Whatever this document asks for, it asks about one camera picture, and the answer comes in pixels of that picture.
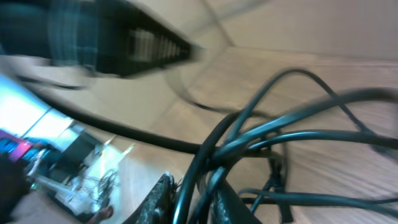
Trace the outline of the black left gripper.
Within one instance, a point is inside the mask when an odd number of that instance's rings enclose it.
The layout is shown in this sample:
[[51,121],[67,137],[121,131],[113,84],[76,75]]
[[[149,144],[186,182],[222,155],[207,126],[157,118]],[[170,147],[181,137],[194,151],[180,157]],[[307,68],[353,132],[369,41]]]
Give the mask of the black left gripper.
[[194,57],[194,46],[129,1],[1,1],[9,55],[131,77]]

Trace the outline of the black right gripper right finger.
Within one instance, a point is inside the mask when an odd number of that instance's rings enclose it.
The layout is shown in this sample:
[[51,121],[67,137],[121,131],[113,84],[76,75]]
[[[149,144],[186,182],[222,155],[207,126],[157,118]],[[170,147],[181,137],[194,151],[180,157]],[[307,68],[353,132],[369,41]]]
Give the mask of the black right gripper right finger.
[[261,224],[238,197],[237,193],[223,180],[214,194],[211,204],[213,224]]

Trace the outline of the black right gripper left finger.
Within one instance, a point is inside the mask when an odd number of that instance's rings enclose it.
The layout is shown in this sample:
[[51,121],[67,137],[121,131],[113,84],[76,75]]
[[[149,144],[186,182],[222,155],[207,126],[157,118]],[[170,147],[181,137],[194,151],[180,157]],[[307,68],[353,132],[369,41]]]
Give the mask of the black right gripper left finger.
[[177,188],[174,177],[169,173],[163,174],[123,224],[170,224]]

